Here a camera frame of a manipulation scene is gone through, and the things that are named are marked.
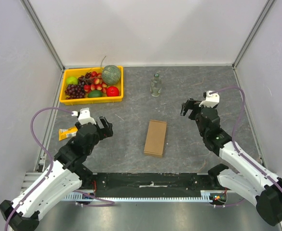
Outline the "clear glass bottle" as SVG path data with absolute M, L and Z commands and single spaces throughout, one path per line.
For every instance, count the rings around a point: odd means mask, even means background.
M 151 96 L 158 97 L 161 93 L 162 80 L 158 73 L 155 73 L 150 83 Z

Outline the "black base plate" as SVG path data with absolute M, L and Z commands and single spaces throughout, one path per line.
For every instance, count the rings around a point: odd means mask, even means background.
M 224 191 L 208 174 L 197 173 L 94 173 L 81 186 L 96 196 L 183 196 Z

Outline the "yellow snack packet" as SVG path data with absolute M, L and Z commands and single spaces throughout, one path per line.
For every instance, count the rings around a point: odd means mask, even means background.
M 75 137 L 77 131 L 78 131 L 78 129 L 76 127 L 71 127 L 71 128 L 67 128 L 67 129 L 62 129 L 62 128 L 59 129 L 59 131 L 58 131 L 59 141 Z

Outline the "green apple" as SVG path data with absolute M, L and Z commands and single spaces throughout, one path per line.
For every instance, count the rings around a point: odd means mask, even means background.
M 78 80 L 77 77 L 71 76 L 71 77 L 68 77 L 66 79 L 66 84 L 67 85 L 78 85 L 78 83 L 79 83 L 79 80 Z

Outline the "green avocado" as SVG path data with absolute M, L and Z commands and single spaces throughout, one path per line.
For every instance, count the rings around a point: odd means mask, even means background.
M 103 96 L 103 93 L 100 90 L 92 90 L 87 95 L 88 98 L 100 98 L 102 96 Z

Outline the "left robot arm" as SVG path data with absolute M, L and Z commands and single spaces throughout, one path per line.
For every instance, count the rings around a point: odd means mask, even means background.
M 33 231 L 43 216 L 69 193 L 92 185 L 92 171 L 83 165 L 94 147 L 113 135 L 112 124 L 101 116 L 103 127 L 89 117 L 76 123 L 76 136 L 62 146 L 47 169 L 18 197 L 4 200 L 0 211 L 5 230 Z

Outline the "green netted melon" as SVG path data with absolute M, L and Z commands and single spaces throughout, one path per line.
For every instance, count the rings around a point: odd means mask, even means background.
M 121 78 L 121 70 L 115 65 L 107 65 L 102 72 L 102 80 L 107 85 L 116 85 Z

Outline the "brown cardboard box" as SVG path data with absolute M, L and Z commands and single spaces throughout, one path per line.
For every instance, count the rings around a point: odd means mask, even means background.
M 163 157 L 167 122 L 150 120 L 144 147 L 144 154 L 157 158 Z

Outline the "red cherry bunch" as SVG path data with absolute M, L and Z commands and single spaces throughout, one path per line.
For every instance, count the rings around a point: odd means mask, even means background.
M 108 85 L 102 80 L 102 73 L 96 71 L 87 72 L 85 75 L 78 77 L 79 85 L 85 93 L 98 90 L 106 94 Z

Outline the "dark purple grape bunch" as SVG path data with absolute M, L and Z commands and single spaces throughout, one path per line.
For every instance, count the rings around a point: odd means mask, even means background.
M 85 97 L 85 90 L 83 85 L 69 84 L 66 87 L 64 93 L 66 100 L 81 99 Z

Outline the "red tomato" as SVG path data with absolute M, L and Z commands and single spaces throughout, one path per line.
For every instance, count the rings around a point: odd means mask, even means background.
M 110 87 L 107 88 L 106 95 L 108 97 L 117 97 L 117 96 L 119 96 L 119 94 L 120 94 L 120 91 L 117 87 L 110 86 Z

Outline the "yellow plastic bin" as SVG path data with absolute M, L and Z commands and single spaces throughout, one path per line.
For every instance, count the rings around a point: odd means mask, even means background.
M 61 92 L 59 96 L 59 100 L 61 103 L 65 105 L 77 105 L 77 104 L 90 104 L 90 103 L 114 103 L 114 102 L 120 102 L 123 99 L 124 96 L 124 80 L 123 80 L 123 67 L 118 66 L 118 68 L 121 70 L 121 78 L 119 82 L 116 85 L 108 85 L 110 86 L 115 86 L 119 89 L 120 94 L 117 97 L 108 97 L 106 94 L 103 94 L 102 97 L 100 98 L 88 98 L 87 95 L 88 93 L 85 93 L 85 97 L 81 99 L 72 99 L 72 100 L 66 100 L 65 99 L 65 89 L 67 87 L 66 84 L 66 79 L 68 77 L 80 77 L 82 75 L 85 75 L 87 72 L 93 72 L 96 71 L 98 73 L 103 72 L 103 67 L 92 67 L 92 68 L 80 68 L 80 69 L 68 69 L 64 72 L 63 75 L 63 82 L 62 82 L 62 87 L 61 87 Z

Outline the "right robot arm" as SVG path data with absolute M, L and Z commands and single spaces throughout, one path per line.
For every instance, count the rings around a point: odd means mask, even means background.
M 181 115 L 190 111 L 205 147 L 231 164 L 237 173 L 220 164 L 209 170 L 208 186 L 228 188 L 255 206 L 260 217 L 269 225 L 282 222 L 282 178 L 249 156 L 220 126 L 217 103 L 196 101 L 182 103 Z

